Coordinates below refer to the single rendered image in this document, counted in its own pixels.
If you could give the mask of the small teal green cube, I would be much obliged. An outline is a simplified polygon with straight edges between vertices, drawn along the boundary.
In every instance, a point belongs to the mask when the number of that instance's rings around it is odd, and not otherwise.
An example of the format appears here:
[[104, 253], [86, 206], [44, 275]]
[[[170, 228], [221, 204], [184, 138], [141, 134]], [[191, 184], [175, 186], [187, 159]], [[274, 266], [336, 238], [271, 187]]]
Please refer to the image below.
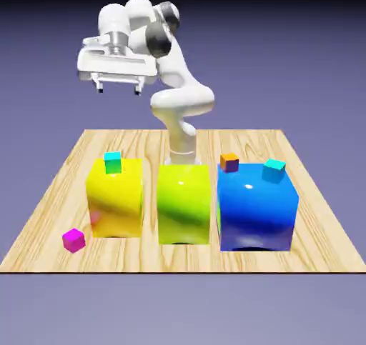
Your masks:
[[104, 154], [104, 166], [106, 174], [120, 174], [122, 172], [121, 152], [106, 152]]

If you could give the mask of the large lime green box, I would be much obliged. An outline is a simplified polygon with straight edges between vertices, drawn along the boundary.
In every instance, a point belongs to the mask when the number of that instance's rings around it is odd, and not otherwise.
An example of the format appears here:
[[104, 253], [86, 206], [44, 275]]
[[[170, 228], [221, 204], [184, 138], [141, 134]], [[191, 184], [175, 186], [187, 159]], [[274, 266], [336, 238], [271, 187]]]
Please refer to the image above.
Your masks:
[[159, 244], [208, 244], [211, 198], [208, 165], [161, 165], [157, 181]]

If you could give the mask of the large blue box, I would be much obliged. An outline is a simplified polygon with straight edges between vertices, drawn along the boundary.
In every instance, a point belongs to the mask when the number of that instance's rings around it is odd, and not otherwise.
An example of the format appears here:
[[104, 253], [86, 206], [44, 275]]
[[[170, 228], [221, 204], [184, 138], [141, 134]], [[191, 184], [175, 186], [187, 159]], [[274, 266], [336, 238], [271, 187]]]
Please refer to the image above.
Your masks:
[[264, 163], [240, 163], [236, 172], [217, 170], [217, 227], [221, 251], [288, 251], [299, 195], [285, 176], [262, 178]]

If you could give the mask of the small magenta cube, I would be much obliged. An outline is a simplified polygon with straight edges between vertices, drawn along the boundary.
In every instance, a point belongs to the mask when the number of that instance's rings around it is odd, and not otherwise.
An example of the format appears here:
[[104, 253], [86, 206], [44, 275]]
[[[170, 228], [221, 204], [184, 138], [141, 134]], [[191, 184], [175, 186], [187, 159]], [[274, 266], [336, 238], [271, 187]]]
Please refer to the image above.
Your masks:
[[62, 235], [62, 241], [64, 248], [71, 253], [77, 252], [86, 245], [84, 233], [75, 228], [64, 233]]

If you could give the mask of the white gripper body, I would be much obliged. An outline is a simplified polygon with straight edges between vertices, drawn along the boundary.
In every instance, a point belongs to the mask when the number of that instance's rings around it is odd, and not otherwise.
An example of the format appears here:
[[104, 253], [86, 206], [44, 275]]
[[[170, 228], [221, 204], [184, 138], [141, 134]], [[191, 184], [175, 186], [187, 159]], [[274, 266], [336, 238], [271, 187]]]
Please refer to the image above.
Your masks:
[[77, 58], [77, 71], [82, 81], [144, 83], [157, 75], [155, 60], [150, 56], [109, 54], [103, 47], [84, 47]]

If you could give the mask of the small cyan cube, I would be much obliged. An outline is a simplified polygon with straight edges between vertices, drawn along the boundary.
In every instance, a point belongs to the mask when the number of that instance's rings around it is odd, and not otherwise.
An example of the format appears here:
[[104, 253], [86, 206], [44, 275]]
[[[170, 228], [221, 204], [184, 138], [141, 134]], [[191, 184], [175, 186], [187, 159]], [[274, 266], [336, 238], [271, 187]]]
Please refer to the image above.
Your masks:
[[270, 183], [278, 184], [285, 176], [286, 162], [276, 159], [268, 159], [262, 168], [262, 178]]

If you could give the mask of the large yellow box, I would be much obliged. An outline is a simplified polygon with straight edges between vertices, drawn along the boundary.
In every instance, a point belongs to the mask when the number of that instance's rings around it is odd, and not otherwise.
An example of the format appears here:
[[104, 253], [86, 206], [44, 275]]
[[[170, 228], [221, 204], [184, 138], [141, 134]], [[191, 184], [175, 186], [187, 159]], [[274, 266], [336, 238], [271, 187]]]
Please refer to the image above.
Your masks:
[[122, 159], [122, 172], [107, 174], [96, 159], [86, 178], [86, 197], [95, 238], [142, 235], [143, 168], [141, 159]]

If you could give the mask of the small orange cube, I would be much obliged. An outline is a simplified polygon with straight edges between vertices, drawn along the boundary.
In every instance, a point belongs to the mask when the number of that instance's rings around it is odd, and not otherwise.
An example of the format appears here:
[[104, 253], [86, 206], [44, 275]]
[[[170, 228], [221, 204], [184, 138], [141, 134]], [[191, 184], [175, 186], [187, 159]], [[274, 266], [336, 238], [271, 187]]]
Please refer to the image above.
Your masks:
[[236, 172], [239, 168], [239, 157], [234, 153], [221, 154], [219, 165], [225, 173]]

